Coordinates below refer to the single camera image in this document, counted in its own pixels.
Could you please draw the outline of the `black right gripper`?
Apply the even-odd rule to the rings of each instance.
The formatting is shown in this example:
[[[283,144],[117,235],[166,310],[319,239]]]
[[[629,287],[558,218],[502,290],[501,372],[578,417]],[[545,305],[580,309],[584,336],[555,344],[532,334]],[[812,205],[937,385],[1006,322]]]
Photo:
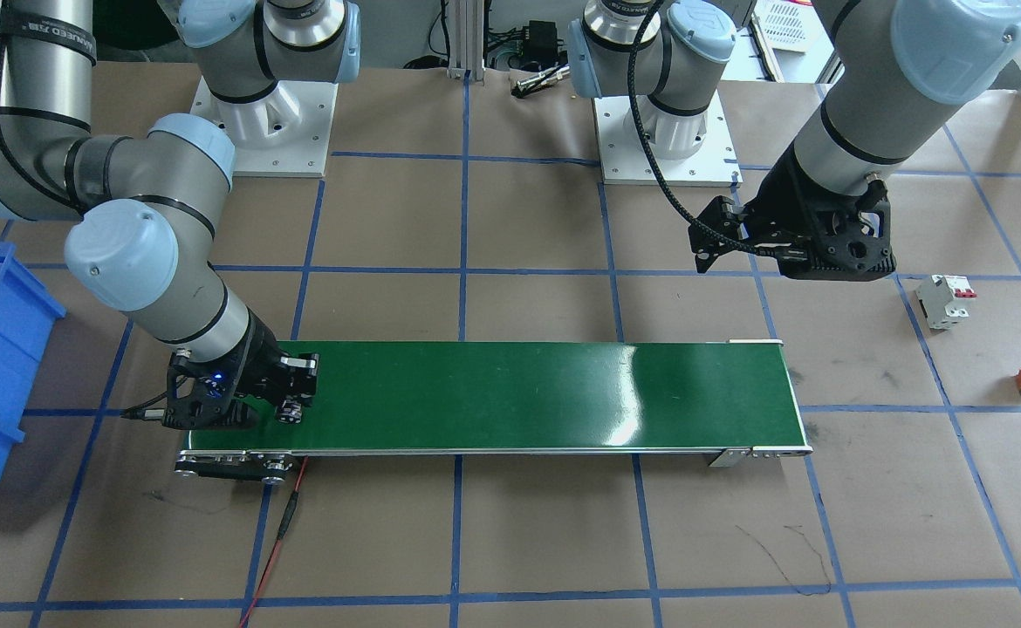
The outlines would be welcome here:
[[[317,353],[280,349],[270,327],[250,315],[244,339],[210,363],[171,359],[161,425],[178,430],[249,429],[258,413],[252,396],[275,407],[280,424],[298,425],[318,390]]]

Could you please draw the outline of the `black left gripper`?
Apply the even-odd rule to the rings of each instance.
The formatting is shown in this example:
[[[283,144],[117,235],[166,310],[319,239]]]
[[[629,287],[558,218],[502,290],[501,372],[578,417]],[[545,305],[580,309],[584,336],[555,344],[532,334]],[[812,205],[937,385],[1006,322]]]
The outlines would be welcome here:
[[[803,171],[792,148],[765,176],[757,196],[736,204],[717,196],[699,220],[715,231],[689,227],[695,267],[704,274],[733,248],[729,237],[773,251],[779,274],[800,281],[874,281],[894,273],[890,203],[881,179],[862,195],[839,195]]]

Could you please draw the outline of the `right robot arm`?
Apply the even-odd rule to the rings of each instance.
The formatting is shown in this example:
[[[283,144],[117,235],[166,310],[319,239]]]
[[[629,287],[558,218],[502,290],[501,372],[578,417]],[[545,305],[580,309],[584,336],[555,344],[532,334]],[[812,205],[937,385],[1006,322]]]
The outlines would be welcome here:
[[[246,429],[249,397],[299,424],[318,390],[314,354],[280,349],[209,262],[236,150],[303,122],[291,82],[352,82],[351,1],[149,4],[193,55],[221,119],[172,113],[147,135],[95,135],[93,1],[0,1],[0,219],[71,223],[66,265],[102,302],[171,347],[163,409],[124,417],[179,430]]]

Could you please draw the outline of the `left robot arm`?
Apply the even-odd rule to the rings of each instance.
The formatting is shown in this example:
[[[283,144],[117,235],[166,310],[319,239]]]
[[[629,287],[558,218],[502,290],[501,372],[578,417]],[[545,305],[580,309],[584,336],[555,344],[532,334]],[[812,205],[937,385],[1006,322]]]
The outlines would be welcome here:
[[[589,1],[567,56],[583,97],[622,97],[640,154],[689,223],[699,273],[742,251],[799,281],[876,281],[896,270],[886,181],[996,80],[1021,47],[1021,1],[817,1],[843,64],[745,204],[690,214],[661,166],[691,154],[737,28],[709,1]]]

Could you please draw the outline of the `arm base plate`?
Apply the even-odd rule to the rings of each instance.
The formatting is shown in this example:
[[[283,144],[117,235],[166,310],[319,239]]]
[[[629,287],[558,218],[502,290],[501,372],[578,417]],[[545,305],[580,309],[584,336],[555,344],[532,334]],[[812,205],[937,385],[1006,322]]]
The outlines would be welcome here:
[[[258,102],[216,99],[201,79],[191,114],[218,125],[236,146],[235,176],[322,179],[338,87],[326,82],[278,82]]]
[[[702,113],[690,118],[659,111],[646,96],[639,96],[637,103],[669,186],[728,187],[742,182],[718,92]],[[593,107],[603,182],[653,186],[655,177],[638,139],[629,99],[602,97],[593,101]]]

